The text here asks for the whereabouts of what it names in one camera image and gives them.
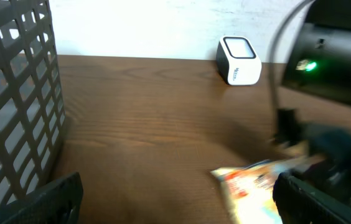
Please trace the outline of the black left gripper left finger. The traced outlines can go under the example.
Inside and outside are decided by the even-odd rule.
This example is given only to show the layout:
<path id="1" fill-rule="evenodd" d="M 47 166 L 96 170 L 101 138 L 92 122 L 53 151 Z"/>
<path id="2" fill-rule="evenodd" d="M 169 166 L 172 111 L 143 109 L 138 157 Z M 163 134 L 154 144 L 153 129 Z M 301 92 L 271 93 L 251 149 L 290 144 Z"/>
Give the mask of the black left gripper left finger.
<path id="1" fill-rule="evenodd" d="M 0 223 L 78 223 L 83 185 L 73 172 L 0 208 Z"/>

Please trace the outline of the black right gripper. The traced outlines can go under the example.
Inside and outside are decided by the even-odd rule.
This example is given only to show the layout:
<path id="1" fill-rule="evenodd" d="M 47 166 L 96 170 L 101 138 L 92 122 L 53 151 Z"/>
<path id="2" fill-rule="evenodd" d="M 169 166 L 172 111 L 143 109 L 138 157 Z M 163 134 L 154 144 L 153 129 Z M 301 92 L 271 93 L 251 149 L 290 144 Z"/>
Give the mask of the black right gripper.
<path id="1" fill-rule="evenodd" d="M 306 141 L 310 156 L 322 154 L 325 161 L 302 176 L 319 190 L 337 198 L 351 198 L 351 132 L 318 123 L 302 123 L 294 109 L 274 111 L 275 141 L 287 146 Z"/>

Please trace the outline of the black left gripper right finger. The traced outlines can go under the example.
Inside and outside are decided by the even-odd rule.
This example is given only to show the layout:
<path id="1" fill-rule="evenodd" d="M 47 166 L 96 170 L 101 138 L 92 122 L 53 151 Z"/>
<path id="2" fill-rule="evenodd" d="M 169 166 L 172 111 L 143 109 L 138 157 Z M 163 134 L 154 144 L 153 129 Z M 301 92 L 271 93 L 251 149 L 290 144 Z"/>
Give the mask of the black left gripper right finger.
<path id="1" fill-rule="evenodd" d="M 279 174 L 273 200 L 283 223 L 351 224 L 351 208 L 288 173 Z"/>

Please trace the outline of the white snack bag red label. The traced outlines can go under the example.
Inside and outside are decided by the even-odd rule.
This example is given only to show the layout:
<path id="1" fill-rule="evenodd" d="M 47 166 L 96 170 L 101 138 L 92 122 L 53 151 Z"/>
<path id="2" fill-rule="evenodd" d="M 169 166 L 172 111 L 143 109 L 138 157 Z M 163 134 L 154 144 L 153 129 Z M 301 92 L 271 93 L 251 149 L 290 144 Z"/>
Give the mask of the white snack bag red label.
<path id="1" fill-rule="evenodd" d="M 302 163 L 304 157 L 260 161 L 245 167 L 221 167 L 210 173 L 220 182 L 230 219 L 237 224 L 280 224 L 273 186 L 282 172 Z"/>

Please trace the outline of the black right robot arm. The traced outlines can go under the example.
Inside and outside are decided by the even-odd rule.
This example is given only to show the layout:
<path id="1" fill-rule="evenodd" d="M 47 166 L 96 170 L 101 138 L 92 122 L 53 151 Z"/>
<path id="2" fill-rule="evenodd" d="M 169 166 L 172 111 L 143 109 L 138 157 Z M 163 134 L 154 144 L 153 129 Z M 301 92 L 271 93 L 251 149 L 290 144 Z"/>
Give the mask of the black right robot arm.
<path id="1" fill-rule="evenodd" d="M 301 1 L 283 20 L 268 53 L 275 140 L 289 146 L 307 141 L 309 152 L 325 155 L 305 178 L 319 190 L 351 200 L 351 133 L 337 127 L 302 123 L 294 109 L 281 106 L 274 58 L 281 36 L 302 9 L 305 19 L 293 43 L 280 85 L 294 91 L 351 106 L 351 1 Z"/>

